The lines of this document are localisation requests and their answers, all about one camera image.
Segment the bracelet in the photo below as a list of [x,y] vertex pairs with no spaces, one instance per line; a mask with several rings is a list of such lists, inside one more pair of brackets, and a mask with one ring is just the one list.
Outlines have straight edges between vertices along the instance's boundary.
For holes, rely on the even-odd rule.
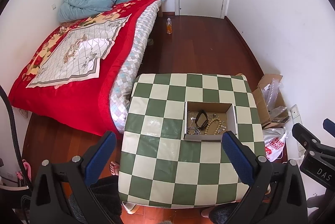
[[[200,116],[204,114],[206,117],[205,122],[202,124],[202,126],[198,126],[198,120],[200,118]],[[208,125],[208,116],[206,114],[206,112],[204,110],[200,110],[197,114],[197,117],[195,118],[195,125],[197,126],[198,130],[203,130],[207,125]]]
[[186,133],[187,134],[200,134],[200,130],[198,130],[196,127],[187,127]]

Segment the green and white checkered table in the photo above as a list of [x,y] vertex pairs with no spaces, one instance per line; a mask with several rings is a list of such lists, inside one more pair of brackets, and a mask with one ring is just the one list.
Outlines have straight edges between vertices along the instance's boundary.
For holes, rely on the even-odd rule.
[[265,155],[245,76],[142,74],[134,84],[121,151],[122,201],[193,208],[241,199],[241,183],[220,142],[183,140],[185,101],[232,103],[238,139]]

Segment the mattress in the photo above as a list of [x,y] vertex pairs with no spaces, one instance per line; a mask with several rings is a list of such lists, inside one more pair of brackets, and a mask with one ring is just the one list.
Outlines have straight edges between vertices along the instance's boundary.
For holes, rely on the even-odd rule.
[[133,46],[121,66],[110,92],[111,116],[119,133],[124,132],[130,104],[130,93],[161,3],[161,0],[153,2],[137,19]]

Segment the person's foot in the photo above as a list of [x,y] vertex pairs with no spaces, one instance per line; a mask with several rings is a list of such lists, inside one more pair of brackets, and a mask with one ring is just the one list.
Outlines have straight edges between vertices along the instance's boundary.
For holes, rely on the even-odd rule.
[[111,174],[114,175],[119,175],[119,171],[120,171],[120,165],[118,163],[115,162],[111,162],[109,165],[109,169],[111,171]]

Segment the necklace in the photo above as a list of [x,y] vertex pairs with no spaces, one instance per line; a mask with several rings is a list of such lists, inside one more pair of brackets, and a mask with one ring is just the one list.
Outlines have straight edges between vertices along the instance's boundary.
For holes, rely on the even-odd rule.
[[187,134],[200,134],[200,130],[198,130],[198,128],[196,128],[196,127],[187,127],[186,133]]
[[208,131],[208,129],[209,129],[209,126],[214,122],[214,121],[219,121],[219,125],[217,126],[217,128],[216,128],[216,130],[215,130],[215,132],[214,132],[214,135],[216,135],[217,133],[220,133],[221,131],[222,131],[222,127],[223,127],[223,121],[221,121],[221,119],[220,118],[217,118],[217,117],[215,117],[214,116],[214,118],[212,118],[212,120],[210,120],[209,122],[208,122],[208,125],[207,125],[207,127],[206,127],[206,129],[205,129],[205,134],[207,135],[207,131]]

